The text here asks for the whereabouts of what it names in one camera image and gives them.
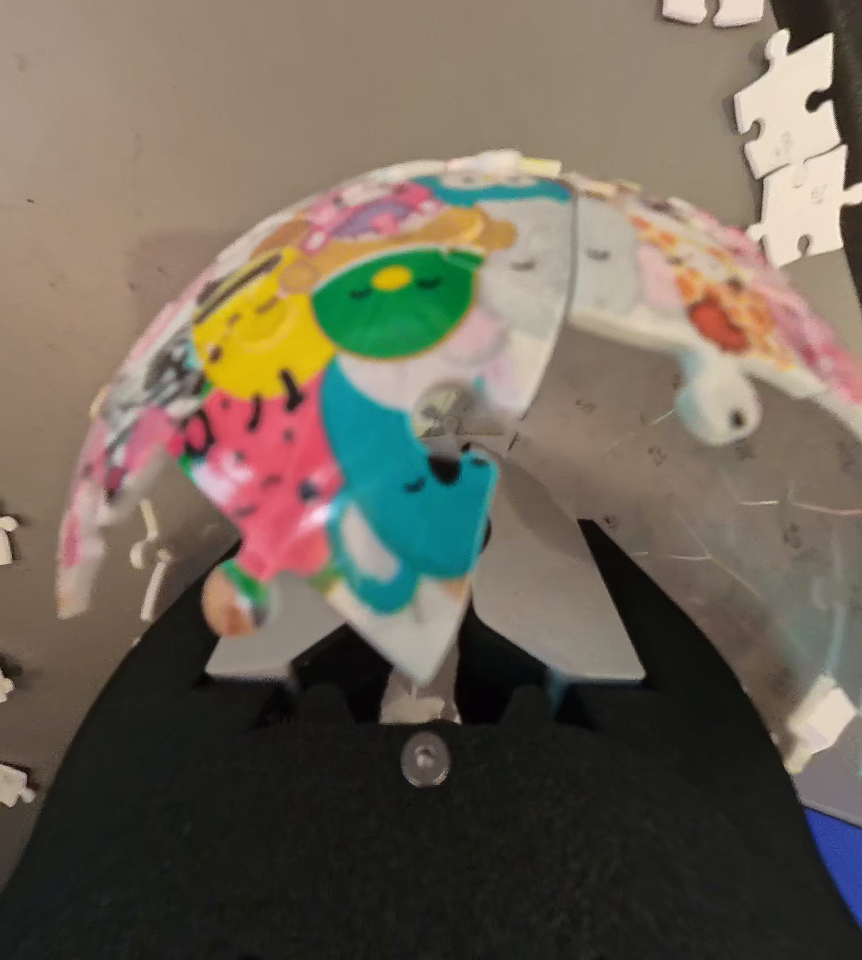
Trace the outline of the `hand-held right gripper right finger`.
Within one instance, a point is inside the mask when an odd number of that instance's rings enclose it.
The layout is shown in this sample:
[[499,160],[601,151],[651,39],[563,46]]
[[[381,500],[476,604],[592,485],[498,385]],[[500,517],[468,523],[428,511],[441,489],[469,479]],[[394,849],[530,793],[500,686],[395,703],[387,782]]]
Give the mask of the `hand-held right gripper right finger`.
[[490,537],[477,564],[477,618],[563,682],[637,685],[645,671],[576,519],[499,457]]

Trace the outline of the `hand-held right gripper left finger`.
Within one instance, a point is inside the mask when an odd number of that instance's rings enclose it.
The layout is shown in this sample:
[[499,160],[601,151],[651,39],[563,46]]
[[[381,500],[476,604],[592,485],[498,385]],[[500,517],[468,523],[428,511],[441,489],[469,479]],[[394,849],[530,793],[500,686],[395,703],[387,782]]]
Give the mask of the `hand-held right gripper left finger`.
[[298,578],[278,581],[277,612],[256,632],[222,636],[205,666],[211,680],[288,682],[299,658],[344,626],[344,620]]

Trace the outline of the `colourful puzzle ball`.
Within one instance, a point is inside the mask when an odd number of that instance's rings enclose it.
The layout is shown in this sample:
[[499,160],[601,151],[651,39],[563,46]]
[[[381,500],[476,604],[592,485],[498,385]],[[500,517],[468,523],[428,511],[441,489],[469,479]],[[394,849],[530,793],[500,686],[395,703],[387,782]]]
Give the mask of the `colourful puzzle ball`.
[[238,543],[221,635],[301,579],[391,664],[394,719],[444,716],[508,457],[702,625],[792,774],[862,726],[862,367],[680,198],[510,150],[363,174],[220,252],[90,418],[63,619],[176,468]]

